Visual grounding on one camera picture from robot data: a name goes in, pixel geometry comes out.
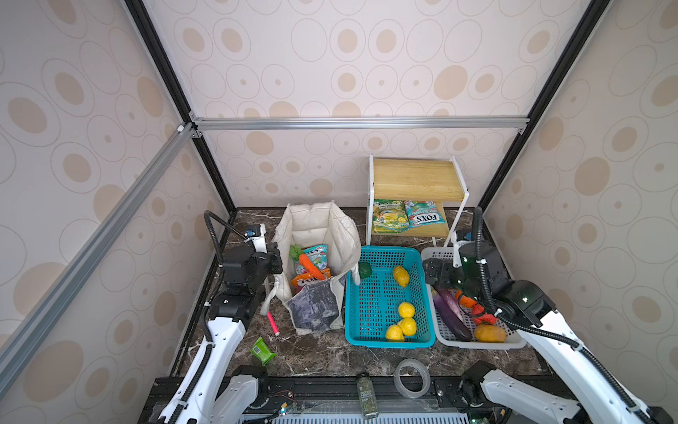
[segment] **green carrot top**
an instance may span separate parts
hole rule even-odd
[[[295,261],[298,261],[299,256],[301,256],[303,253],[304,250],[299,246],[297,245],[290,246],[290,258],[294,259]]]

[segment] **red wire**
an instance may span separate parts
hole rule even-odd
[[[272,398],[285,398],[285,399],[288,399],[288,400],[294,402],[295,404],[297,404],[297,401],[295,401],[294,399],[290,398],[289,396],[285,396],[285,395],[273,395]]]

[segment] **green vegetable toy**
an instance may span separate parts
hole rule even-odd
[[[361,280],[363,278],[370,278],[372,275],[372,266],[369,262],[358,262],[358,275],[360,275]]]

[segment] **toy pepper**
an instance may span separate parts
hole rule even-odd
[[[477,326],[480,324],[494,325],[497,323],[497,317],[485,312],[485,308],[480,303],[473,305],[471,308],[471,314],[473,317],[473,322]]]
[[[460,306],[469,308],[471,310],[471,317],[475,325],[479,326],[480,324],[490,324],[494,325],[497,323],[497,317],[485,312],[485,308],[474,301],[470,297],[466,297],[462,294],[461,290],[457,290],[457,303]]]

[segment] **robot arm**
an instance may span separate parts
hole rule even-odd
[[[206,212],[205,221],[216,240],[210,216],[214,215]],[[260,406],[268,400],[266,369],[252,366],[236,369],[226,390],[216,398],[228,363],[263,299],[264,279],[282,272],[280,252],[275,244],[266,247],[265,233],[263,224],[249,226],[245,234],[236,232],[246,244],[227,250],[223,258],[217,255],[217,287],[205,302],[205,337],[158,422],[234,424],[248,406]]]
[[[472,406],[489,400],[537,423],[672,424],[668,413],[648,408],[598,362],[539,287],[506,277],[498,251],[482,240],[482,216],[483,210],[476,208],[475,242],[456,243],[452,264],[425,263],[424,269],[442,287],[461,290],[517,330],[553,367],[578,402],[557,398],[480,363],[469,368],[462,380],[460,390],[467,403]]]

